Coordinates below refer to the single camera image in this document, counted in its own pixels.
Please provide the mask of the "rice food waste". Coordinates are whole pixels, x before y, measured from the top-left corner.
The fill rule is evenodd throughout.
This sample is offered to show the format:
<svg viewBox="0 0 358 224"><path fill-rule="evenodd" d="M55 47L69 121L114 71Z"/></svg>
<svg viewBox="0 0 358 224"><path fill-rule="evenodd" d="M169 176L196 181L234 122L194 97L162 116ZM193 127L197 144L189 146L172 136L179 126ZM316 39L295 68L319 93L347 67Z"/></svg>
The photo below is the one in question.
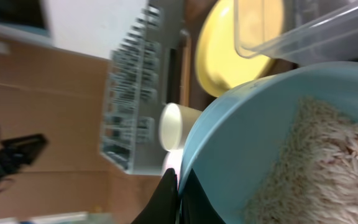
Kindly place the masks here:
<svg viewBox="0 0 358 224"><path fill-rule="evenodd" d="M302 98L277 162L244 208L246 223L358 223L358 122Z"/></svg>

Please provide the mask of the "light blue bowl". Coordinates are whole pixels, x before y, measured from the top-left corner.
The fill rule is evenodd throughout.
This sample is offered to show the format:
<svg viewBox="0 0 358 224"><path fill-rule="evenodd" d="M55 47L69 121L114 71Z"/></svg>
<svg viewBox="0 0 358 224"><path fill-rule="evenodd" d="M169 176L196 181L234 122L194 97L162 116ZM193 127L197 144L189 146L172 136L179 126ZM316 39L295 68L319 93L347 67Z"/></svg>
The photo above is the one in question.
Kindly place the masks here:
<svg viewBox="0 0 358 224"><path fill-rule="evenodd" d="M246 200L278 157L303 96L326 101L358 121L358 62L297 68L216 98L187 137L179 192L194 172L223 221L242 223Z"/></svg>

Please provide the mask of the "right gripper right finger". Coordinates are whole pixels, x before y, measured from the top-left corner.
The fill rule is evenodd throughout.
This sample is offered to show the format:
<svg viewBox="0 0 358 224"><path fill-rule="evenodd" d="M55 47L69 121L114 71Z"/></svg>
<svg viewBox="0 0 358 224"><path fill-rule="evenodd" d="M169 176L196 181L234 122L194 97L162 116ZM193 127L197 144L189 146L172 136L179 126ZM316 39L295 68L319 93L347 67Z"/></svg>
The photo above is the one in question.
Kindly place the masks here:
<svg viewBox="0 0 358 224"><path fill-rule="evenodd" d="M194 170L189 173L181 195L181 224L225 224L210 204Z"/></svg>

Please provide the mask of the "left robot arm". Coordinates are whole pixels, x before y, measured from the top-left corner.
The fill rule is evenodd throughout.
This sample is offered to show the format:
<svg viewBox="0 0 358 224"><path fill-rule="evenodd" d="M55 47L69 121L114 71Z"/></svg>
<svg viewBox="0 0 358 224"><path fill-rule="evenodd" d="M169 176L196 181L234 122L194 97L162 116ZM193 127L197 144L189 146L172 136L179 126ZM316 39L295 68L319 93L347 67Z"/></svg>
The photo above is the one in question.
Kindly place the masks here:
<svg viewBox="0 0 358 224"><path fill-rule="evenodd" d="M12 175L31 166L48 146L43 134L31 134L18 138L0 139L0 184L14 182ZM7 187L0 187L0 193Z"/></svg>

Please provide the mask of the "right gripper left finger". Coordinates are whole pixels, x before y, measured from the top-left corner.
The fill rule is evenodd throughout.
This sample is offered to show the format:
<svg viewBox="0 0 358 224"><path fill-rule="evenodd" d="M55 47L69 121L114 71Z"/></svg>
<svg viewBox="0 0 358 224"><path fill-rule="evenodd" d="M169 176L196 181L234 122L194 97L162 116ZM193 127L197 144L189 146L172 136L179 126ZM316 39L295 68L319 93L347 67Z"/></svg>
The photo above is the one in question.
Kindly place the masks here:
<svg viewBox="0 0 358 224"><path fill-rule="evenodd" d="M175 224L178 205L178 181L173 168L165 171L157 188L131 224Z"/></svg>

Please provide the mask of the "white cup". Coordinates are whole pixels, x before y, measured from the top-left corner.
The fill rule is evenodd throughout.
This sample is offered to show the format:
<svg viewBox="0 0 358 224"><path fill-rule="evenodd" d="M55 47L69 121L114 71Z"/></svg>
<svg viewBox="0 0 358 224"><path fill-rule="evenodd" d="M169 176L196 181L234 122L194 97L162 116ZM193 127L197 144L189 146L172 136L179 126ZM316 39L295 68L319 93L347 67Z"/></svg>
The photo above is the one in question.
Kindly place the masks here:
<svg viewBox="0 0 358 224"><path fill-rule="evenodd" d="M168 103L160 116L158 135L162 147L170 152L184 149L186 139L201 111Z"/></svg>

